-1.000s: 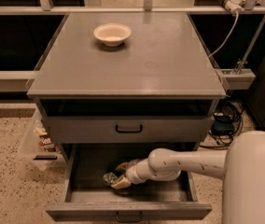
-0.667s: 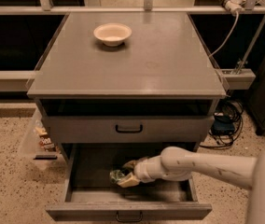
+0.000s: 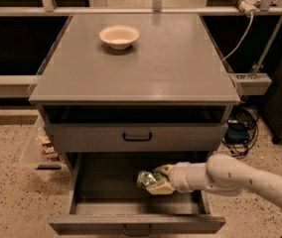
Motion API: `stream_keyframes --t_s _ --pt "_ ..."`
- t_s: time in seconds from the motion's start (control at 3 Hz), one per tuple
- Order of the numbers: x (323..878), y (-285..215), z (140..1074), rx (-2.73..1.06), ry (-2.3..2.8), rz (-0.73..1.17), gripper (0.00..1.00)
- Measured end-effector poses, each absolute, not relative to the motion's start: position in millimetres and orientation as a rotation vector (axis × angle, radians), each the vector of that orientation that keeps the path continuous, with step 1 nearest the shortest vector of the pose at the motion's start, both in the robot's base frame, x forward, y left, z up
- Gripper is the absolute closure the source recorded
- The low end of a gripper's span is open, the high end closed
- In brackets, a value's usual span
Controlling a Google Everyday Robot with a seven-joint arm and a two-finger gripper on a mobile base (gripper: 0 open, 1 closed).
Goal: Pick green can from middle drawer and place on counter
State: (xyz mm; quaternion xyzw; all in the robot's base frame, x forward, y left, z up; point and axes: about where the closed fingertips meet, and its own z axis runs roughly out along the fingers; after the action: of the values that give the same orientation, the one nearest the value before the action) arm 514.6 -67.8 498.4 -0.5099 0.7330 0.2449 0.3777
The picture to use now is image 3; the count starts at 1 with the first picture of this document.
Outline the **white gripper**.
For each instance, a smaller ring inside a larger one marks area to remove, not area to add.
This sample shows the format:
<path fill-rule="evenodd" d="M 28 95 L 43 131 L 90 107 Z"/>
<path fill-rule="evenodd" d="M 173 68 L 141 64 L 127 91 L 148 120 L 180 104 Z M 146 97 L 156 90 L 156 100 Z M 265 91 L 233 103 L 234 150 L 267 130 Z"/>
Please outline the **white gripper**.
<path fill-rule="evenodd" d="M 168 195 L 175 190 L 179 193 L 190 192 L 191 188 L 187 180 L 187 170 L 189 163 L 177 163 L 175 165 L 167 164 L 153 170 L 169 180 L 163 178 L 154 184 L 146 187 L 146 190 L 152 195 Z"/>

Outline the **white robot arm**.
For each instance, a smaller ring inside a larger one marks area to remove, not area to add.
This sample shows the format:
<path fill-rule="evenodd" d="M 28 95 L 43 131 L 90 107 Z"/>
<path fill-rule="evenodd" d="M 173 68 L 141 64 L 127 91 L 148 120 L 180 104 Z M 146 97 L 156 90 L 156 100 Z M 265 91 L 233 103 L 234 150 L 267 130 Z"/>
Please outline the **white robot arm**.
<path fill-rule="evenodd" d="M 180 162 L 154 170 L 160 179 L 146 186 L 153 195 L 203 190 L 237 196 L 247 189 L 282 209 L 282 177 L 253 168 L 225 154 L 214 154 L 205 163 Z"/>

